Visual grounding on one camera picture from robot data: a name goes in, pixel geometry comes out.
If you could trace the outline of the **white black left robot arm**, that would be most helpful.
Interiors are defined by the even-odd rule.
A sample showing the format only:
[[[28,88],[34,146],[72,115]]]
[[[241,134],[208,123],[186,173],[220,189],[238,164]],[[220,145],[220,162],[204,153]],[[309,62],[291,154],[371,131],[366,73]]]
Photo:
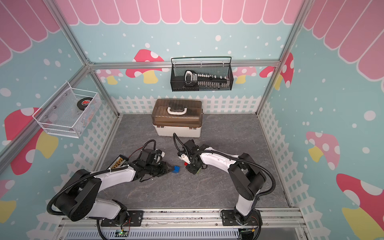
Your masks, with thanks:
[[[130,161],[120,155],[106,170],[89,172],[78,170],[63,188],[47,204],[47,212],[54,216],[66,216],[76,222],[82,219],[108,220],[114,225],[124,225],[131,220],[127,207],[117,200],[98,198],[99,192],[122,183],[145,182],[171,172],[179,167],[163,160],[165,153],[156,146],[145,143],[137,150],[138,157]]]

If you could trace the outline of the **blue square lego brick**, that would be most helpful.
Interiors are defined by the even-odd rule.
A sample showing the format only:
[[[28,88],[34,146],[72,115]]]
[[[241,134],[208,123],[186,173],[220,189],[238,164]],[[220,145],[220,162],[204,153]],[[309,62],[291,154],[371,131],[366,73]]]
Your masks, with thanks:
[[[173,169],[173,173],[178,173],[180,171],[180,167],[178,167],[178,166],[174,166],[174,169]]]

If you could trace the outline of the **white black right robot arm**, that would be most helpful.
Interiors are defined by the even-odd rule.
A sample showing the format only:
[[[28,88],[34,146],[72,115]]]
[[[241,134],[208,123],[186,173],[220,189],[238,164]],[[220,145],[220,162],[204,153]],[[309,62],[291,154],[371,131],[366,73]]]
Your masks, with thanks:
[[[276,188],[276,180],[270,171],[256,164],[246,153],[229,155],[207,145],[198,146],[194,140],[183,143],[176,133],[173,133],[173,141],[188,172],[196,175],[200,170],[213,166],[231,177],[239,197],[233,211],[222,212],[223,220],[235,221],[241,226],[252,221],[259,225],[262,223],[255,206],[261,196],[271,194]]]

